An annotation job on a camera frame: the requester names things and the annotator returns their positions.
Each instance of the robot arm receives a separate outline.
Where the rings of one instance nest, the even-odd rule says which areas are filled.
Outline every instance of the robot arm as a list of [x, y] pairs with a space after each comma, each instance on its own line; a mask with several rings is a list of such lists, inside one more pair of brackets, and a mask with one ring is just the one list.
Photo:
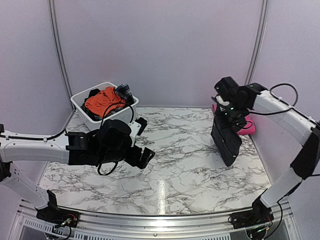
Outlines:
[[239, 126], [243, 124], [244, 117], [252, 113], [250, 109], [269, 117], [302, 145], [288, 170], [252, 203], [252, 210], [230, 216], [235, 229], [265, 223], [268, 218], [273, 220], [271, 206], [292, 194], [303, 180], [313, 174], [319, 162], [320, 125], [257, 83], [238, 86], [231, 77], [225, 77], [215, 85], [215, 89], [219, 114], [224, 116], [220, 119], [224, 125], [233, 126], [231, 131], [241, 129]]
[[[62, 131], [47, 137], [4, 131], [0, 124], [0, 183], [28, 200], [37, 210], [39, 219], [59, 223], [68, 220], [70, 214], [78, 219], [78, 212], [59, 208], [56, 196], [37, 186], [12, 161], [92, 166], [125, 161], [144, 169], [155, 155], [150, 149], [145, 147], [142, 151], [135, 145], [136, 137], [146, 125], [143, 118], [128, 124], [107, 120], [100, 129], [88, 133]], [[71, 227], [76, 227], [77, 221], [73, 220], [72, 224]]]

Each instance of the marble table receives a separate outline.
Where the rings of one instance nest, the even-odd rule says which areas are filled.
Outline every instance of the marble table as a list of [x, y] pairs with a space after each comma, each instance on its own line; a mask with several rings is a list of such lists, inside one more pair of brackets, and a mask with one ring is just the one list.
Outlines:
[[[58, 204], [81, 210], [134, 214], [186, 215], [248, 207], [270, 186], [257, 151], [243, 136], [240, 154], [226, 167], [210, 136], [213, 114], [203, 108], [138, 108], [148, 121], [136, 144], [156, 152], [140, 170], [120, 162], [109, 176], [94, 166], [49, 163], [40, 186]], [[76, 112], [68, 131], [88, 132]], [[102, 169], [109, 171], [113, 163]]]

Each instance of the pink towel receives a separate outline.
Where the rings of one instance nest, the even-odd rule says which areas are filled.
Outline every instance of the pink towel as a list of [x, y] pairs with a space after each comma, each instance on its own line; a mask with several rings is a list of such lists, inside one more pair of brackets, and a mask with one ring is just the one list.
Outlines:
[[[216, 111], [216, 108], [217, 108], [217, 105], [216, 104], [213, 104], [212, 105], [212, 112], [213, 114], [215, 114], [215, 111]], [[251, 119], [248, 116], [245, 117], [245, 120], [247, 121], [247, 124], [244, 126], [244, 128], [248, 128], [248, 129], [241, 129], [240, 131], [238, 131], [238, 135], [250, 135], [250, 134], [254, 134], [255, 131], [256, 131], [256, 127], [255, 127], [255, 124], [254, 124], [254, 120]]]

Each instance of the white wall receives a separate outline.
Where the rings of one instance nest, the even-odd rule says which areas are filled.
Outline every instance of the white wall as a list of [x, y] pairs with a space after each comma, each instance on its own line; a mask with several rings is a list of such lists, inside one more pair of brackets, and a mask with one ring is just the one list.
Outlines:
[[[320, 119], [320, 1], [270, 1], [263, 45], [253, 82], [268, 88], [291, 83], [299, 92], [297, 109]], [[289, 88], [275, 91], [290, 103]], [[293, 137], [263, 116], [255, 116], [253, 136], [272, 180], [290, 165], [301, 146]], [[289, 198], [303, 240], [320, 238], [320, 178], [307, 179]]]
[[[47, 1], [0, 2], [0, 123], [10, 131], [59, 132], [71, 114], [54, 48]], [[44, 162], [17, 162], [33, 181]], [[0, 239], [8, 238], [20, 196], [0, 185]]]
[[245, 82], [261, 2], [56, 1], [71, 88], [128, 83], [140, 106], [208, 107], [222, 77]]

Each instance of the orange cloth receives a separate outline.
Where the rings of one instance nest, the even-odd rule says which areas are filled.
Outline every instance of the orange cloth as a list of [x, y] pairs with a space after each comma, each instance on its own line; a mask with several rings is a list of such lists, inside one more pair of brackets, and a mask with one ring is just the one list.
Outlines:
[[[105, 90], [100, 91], [97, 95], [88, 98], [84, 106], [94, 114], [103, 118], [103, 116], [107, 116], [110, 111], [115, 110], [116, 108], [123, 108], [126, 106], [119, 102], [126, 103], [126, 100], [122, 99], [119, 95], [115, 93], [114, 86], [108, 86], [105, 88]], [[104, 115], [105, 110], [111, 104], [115, 105], [111, 106]]]

